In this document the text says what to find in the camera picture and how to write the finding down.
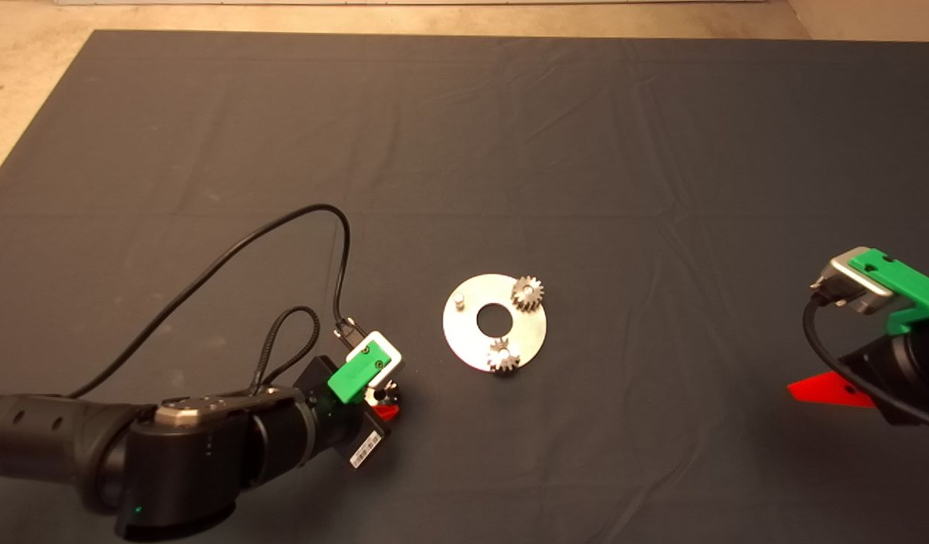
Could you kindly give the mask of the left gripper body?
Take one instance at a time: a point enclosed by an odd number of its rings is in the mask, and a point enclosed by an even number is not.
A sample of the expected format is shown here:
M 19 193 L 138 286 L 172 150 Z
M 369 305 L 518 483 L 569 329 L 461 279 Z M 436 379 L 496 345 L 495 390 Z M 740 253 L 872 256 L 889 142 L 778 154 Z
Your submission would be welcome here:
M 336 364 L 324 355 L 315 356 L 305 366 L 305 461 L 332 450 L 357 471 L 389 437 L 391 428 L 364 393 L 352 402 L 340 400 L 329 383 L 336 370 Z

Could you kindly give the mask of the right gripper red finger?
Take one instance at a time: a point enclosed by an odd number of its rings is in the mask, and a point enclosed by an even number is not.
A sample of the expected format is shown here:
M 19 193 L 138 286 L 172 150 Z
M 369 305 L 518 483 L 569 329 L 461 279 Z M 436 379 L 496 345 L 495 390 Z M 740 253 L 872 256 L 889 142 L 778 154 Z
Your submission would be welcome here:
M 807 376 L 805 379 L 792 382 L 788 385 L 788 393 L 794 400 L 804 403 L 858 407 L 858 409 L 876 407 L 871 396 L 836 372 L 824 372 L 824 374 Z

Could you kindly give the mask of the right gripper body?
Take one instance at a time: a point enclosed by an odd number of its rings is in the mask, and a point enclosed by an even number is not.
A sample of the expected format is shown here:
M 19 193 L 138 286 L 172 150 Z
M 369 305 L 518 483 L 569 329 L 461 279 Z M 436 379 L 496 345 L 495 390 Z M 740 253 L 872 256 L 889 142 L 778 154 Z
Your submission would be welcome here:
M 882 336 L 872 343 L 841 356 L 840 362 L 856 376 L 871 382 L 889 396 L 906 402 L 909 400 L 909 378 L 903 367 L 903 340 Z

